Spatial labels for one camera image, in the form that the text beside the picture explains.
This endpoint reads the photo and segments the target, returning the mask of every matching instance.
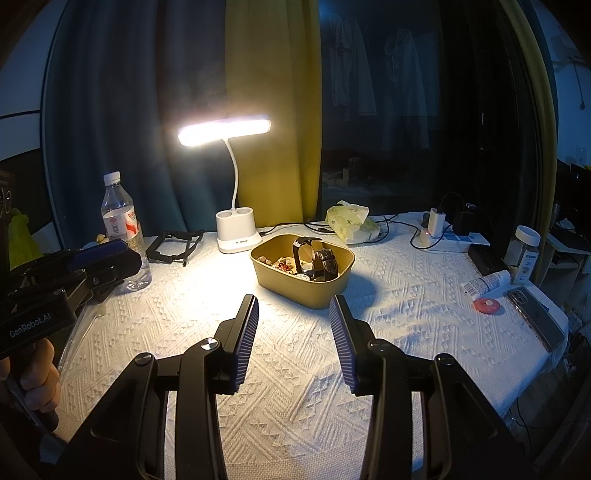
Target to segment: label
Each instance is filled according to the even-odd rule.
[[[138,234],[138,221],[134,207],[121,207],[111,210],[103,217],[109,240],[131,240]]]
[[[23,323],[20,327],[15,328],[14,330],[10,330],[8,334],[10,335],[10,338],[18,337],[19,335],[25,333],[27,330],[31,330],[32,328],[38,327],[39,325],[45,323],[48,320],[51,320],[51,314],[44,313],[43,315],[39,315],[39,317],[37,317],[35,320]]]
[[[461,283],[460,286],[464,292],[470,295],[472,300],[477,300],[496,288],[503,287],[509,283],[509,272],[501,270],[500,272],[491,273],[486,277],[478,277],[469,282]]]
[[[535,261],[538,260],[539,252],[527,251],[521,258],[521,263],[517,267],[515,277],[513,278],[513,285],[524,285],[530,279],[530,275],[535,266]]]

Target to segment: white jar lid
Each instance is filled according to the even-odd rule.
[[[121,173],[118,171],[112,171],[111,173],[103,175],[103,180],[105,181],[105,187],[113,185],[114,183],[119,183],[121,181]]]
[[[517,230],[515,230],[515,236],[523,243],[531,245],[532,247],[537,247],[540,244],[540,234],[525,225],[519,225],[517,227]]]

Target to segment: pink tape measure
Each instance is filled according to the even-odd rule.
[[[492,315],[501,308],[501,304],[495,299],[478,299],[474,301],[474,308],[479,312]]]

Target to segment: lamp base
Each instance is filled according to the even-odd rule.
[[[216,223],[217,247],[224,254],[250,250],[262,241],[256,231],[255,218],[250,207],[218,212]]]
[[[235,254],[238,252],[244,252],[246,250],[251,250],[252,248],[256,247],[258,244],[261,243],[261,236],[259,233],[255,233],[252,236],[248,236],[246,238],[238,238],[236,240],[220,240],[217,239],[217,247],[220,249],[220,252],[223,254]]]

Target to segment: phone case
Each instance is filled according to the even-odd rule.
[[[505,292],[527,324],[538,336],[546,350],[552,352],[564,341],[564,333],[552,316],[525,287],[513,288]]]

